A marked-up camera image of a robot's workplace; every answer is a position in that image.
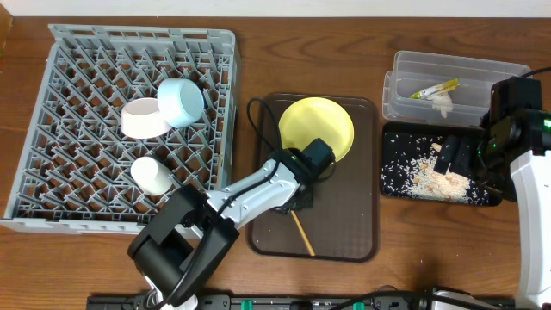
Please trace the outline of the wooden chopstick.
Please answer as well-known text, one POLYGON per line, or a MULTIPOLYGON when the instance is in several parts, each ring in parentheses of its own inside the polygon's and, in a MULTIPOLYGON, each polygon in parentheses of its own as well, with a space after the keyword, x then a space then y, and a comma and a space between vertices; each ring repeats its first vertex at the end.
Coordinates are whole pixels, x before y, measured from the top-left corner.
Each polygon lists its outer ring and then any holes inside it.
POLYGON ((316 256, 316 253, 315 253, 315 251, 314 251, 314 249, 313 249, 313 247, 312 247, 312 245, 311 245, 311 243, 310 243, 310 241, 309 241, 309 238, 308 238, 307 235, 306 235, 306 232, 305 232, 303 226, 302 226, 301 223, 300 223, 300 219, 299 219, 298 215, 296 214, 296 212, 295 212, 294 210, 291 210, 291 215, 292 215, 292 217, 293 217, 293 219, 294 219, 295 225, 297 226, 297 228, 298 228, 298 230, 299 230, 300 236, 301 236, 301 238, 302 238, 302 240, 303 240, 303 242, 304 242, 304 244, 305 244, 305 246, 306 246, 306 249, 307 249, 307 251, 308 251, 308 254, 309 254, 311 257, 315 257, 315 256, 316 256))

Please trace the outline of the yellow plastic wrapper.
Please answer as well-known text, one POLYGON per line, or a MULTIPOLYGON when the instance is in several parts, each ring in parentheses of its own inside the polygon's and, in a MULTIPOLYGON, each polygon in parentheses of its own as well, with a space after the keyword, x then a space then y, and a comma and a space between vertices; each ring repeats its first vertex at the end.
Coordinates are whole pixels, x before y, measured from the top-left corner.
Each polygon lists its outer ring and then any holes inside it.
POLYGON ((441 95, 443 93, 448 93, 452 90, 457 89, 460 87, 461 84, 459 82, 459 79, 452 79, 440 84, 433 85, 429 88, 420 90, 418 92, 415 92, 411 95, 412 99, 422 99, 422 100, 428 100, 433 96, 441 95))

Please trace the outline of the yellow round plate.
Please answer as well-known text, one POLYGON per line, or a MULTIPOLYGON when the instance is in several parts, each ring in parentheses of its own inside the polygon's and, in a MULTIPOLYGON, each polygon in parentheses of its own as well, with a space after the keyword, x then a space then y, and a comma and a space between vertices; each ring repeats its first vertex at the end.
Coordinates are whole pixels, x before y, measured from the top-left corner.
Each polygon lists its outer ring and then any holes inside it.
POLYGON ((292 103, 279 120, 282 147, 304 151, 315 139, 322 139, 336 161, 346 156, 354 142, 350 115, 338 103, 323 97, 307 97, 292 103))

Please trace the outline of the light blue bowl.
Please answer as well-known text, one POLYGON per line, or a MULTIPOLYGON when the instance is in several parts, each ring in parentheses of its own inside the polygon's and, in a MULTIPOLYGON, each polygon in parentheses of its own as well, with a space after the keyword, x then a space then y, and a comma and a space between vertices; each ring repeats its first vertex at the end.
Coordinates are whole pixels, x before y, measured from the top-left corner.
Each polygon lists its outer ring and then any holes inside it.
POLYGON ((188 79, 165 79, 158 87, 157 99, 161 115, 172 127, 187 127, 200 120, 204 111, 201 89, 188 79))

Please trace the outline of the white round bowl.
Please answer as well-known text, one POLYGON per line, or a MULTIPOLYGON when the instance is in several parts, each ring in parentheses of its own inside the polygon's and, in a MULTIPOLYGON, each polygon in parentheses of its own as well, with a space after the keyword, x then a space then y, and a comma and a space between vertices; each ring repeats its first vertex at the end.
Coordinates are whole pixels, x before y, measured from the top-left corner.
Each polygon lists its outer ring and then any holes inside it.
POLYGON ((130 138, 151 139, 171 129, 160 113, 156 98, 132 100, 121 110, 121 131, 130 138))

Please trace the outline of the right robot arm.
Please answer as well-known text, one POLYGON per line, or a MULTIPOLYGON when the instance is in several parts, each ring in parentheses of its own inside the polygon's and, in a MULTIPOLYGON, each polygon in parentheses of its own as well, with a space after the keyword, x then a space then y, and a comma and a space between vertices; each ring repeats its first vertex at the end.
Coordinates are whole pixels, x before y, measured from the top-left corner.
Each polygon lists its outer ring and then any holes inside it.
POLYGON ((550 307, 550 113, 532 72, 495 83, 477 138, 450 135, 434 170, 453 172, 518 204, 521 271, 515 304, 550 307))

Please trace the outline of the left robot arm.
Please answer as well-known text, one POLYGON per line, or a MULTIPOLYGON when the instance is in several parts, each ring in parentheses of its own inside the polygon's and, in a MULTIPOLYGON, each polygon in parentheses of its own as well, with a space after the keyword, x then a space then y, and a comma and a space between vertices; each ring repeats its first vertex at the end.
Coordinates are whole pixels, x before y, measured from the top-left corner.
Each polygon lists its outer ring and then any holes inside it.
POLYGON ((152 286, 140 308, 184 305, 218 268, 240 227, 270 209, 290 208, 335 161, 317 138, 304 150, 278 148, 258 171, 223 189, 178 189, 127 250, 152 286))

